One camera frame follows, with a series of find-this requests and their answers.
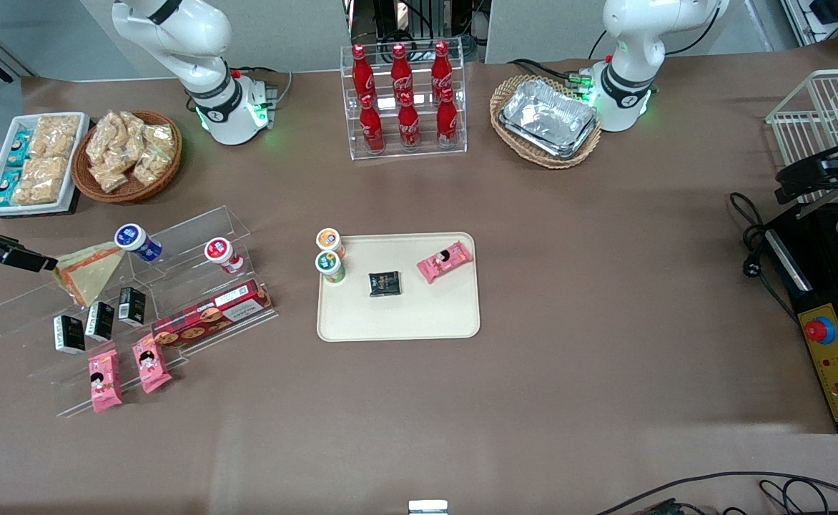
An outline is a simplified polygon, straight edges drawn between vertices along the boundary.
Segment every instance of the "white robotic arm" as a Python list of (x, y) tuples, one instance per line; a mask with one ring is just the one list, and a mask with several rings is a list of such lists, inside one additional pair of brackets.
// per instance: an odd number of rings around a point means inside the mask
[(265, 85), (232, 75), (222, 58), (232, 39), (222, 11), (203, 0), (121, 0), (112, 16), (119, 35), (180, 79), (216, 141), (245, 143), (267, 127)]
[(664, 63), (661, 35), (696, 29), (721, 16), (729, 0), (606, 0), (603, 23), (616, 38), (609, 63), (586, 74), (593, 80), (593, 107), (600, 127), (622, 131), (635, 124), (648, 90)]

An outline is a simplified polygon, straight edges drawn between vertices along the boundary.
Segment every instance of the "yogurt cup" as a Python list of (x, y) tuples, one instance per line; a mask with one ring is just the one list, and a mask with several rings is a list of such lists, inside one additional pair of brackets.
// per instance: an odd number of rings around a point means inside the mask
[(340, 238), (340, 233), (336, 229), (329, 227), (317, 233), (317, 248), (325, 252), (336, 252), (341, 260), (346, 255), (346, 249), (343, 248), (343, 240)]
[(127, 252), (132, 252), (140, 260), (155, 261), (162, 254), (162, 244), (158, 243), (136, 224), (122, 225), (114, 233), (114, 243)]
[(314, 265), (317, 267), (317, 271), (323, 274), (324, 278), (330, 283), (339, 283), (343, 278), (346, 278), (346, 268), (343, 267), (343, 261), (332, 250), (318, 254), (314, 260)]
[(225, 238), (212, 238), (204, 247), (207, 260), (219, 265), (229, 274), (236, 274), (245, 267), (245, 259), (232, 247), (232, 242)]

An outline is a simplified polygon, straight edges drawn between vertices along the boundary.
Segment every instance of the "brown table surface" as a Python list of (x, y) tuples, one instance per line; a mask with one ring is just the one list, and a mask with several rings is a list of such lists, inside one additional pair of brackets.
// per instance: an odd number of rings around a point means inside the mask
[[(73, 418), (54, 417), (49, 386), (0, 340), (0, 513), (403, 513), (443, 498), (455, 515), (586, 514), (726, 469), (838, 483), (801, 336), (740, 273), (742, 223), (726, 208), (740, 190), (778, 212), (762, 118), (835, 67), (832, 44), (668, 59), (637, 126), (565, 172), (520, 160), (491, 129), (488, 95), (511, 66), (468, 67), (467, 155), (360, 163), (336, 72), (296, 76), (275, 130), (240, 147), (202, 131), (173, 79), (27, 79), (28, 112), (154, 109), (187, 151), (150, 202), (83, 199), (73, 216), (0, 232), (57, 254), (124, 222), (158, 231), (229, 205), (280, 316), (195, 356), (147, 403)], [(314, 236), (327, 225), (469, 232), (479, 334), (319, 340)], [(0, 301), (42, 278), (0, 267)], [(769, 510), (750, 479), (671, 495)]]

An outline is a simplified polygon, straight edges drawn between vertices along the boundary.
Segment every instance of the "pink snack package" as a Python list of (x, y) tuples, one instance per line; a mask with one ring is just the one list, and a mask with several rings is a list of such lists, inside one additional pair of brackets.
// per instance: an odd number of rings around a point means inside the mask
[(117, 372), (117, 351), (89, 358), (89, 381), (92, 382), (92, 408), (95, 413), (124, 404), (121, 400), (121, 377)]
[(142, 391), (151, 392), (155, 388), (171, 381), (171, 375), (164, 369), (162, 349), (155, 343), (153, 336), (146, 335), (134, 343), (134, 358), (139, 369), (139, 381)]
[(472, 260), (473, 255), (464, 247), (464, 244), (458, 241), (438, 254), (419, 261), (416, 263), (416, 267), (419, 268), (425, 280), (432, 284), (436, 277), (449, 273), (454, 268)]

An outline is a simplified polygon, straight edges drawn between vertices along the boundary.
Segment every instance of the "woven basket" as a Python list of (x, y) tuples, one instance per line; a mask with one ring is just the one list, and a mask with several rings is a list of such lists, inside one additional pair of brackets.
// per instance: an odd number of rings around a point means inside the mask
[(92, 163), (89, 161), (89, 155), (85, 153), (85, 147), (88, 146), (89, 140), (95, 134), (95, 127), (89, 129), (79, 147), (76, 148), (76, 155), (73, 156), (73, 182), (83, 195), (95, 199), (98, 202), (108, 203), (122, 203), (122, 202), (141, 202), (151, 196), (157, 195), (165, 186), (169, 185), (174, 176), (177, 175), (177, 169), (181, 164), (181, 131), (170, 118), (163, 114), (155, 113), (154, 111), (135, 111), (137, 118), (144, 121), (150, 126), (167, 126), (171, 127), (171, 134), (174, 136), (174, 157), (171, 158), (171, 163), (164, 170), (164, 173), (158, 180), (155, 180), (151, 185), (145, 186), (138, 179), (132, 176), (132, 167), (127, 170), (127, 182), (125, 185), (113, 190), (113, 192), (105, 193), (102, 187), (98, 185), (95, 178), (89, 172), (89, 167)]
[(498, 121), (498, 112), (501, 111), (501, 108), (508, 103), (508, 100), (511, 100), (511, 97), (514, 95), (514, 91), (517, 91), (521, 82), (533, 81), (533, 79), (542, 79), (542, 81), (545, 81), (546, 84), (556, 88), (556, 91), (569, 96), (572, 95), (569, 88), (566, 88), (566, 86), (559, 84), (559, 82), (556, 82), (553, 79), (537, 77), (536, 75), (518, 75), (517, 77), (507, 79), (507, 81), (502, 82), (502, 84), (495, 89), (494, 94), (492, 94), (492, 98), (488, 101), (488, 114), (490, 115), (490, 121), (492, 121), (492, 127), (495, 128), (495, 132), (498, 133), (498, 136), (500, 136), (512, 150), (531, 163), (536, 163), (551, 170), (562, 170), (567, 167), (575, 166), (585, 160), (585, 157), (587, 157), (588, 154), (592, 153), (593, 148), (596, 147), (596, 143), (600, 140), (599, 121), (596, 127), (594, 127), (591, 131), (588, 139), (585, 140), (580, 149), (578, 149), (575, 155), (572, 156), (572, 159), (569, 160), (560, 160), (556, 159), (554, 156), (550, 156), (549, 153), (540, 147), (537, 147), (536, 144), (530, 143), (530, 141), (527, 141), (523, 137), (507, 130), (507, 128), (505, 128), (505, 126)]

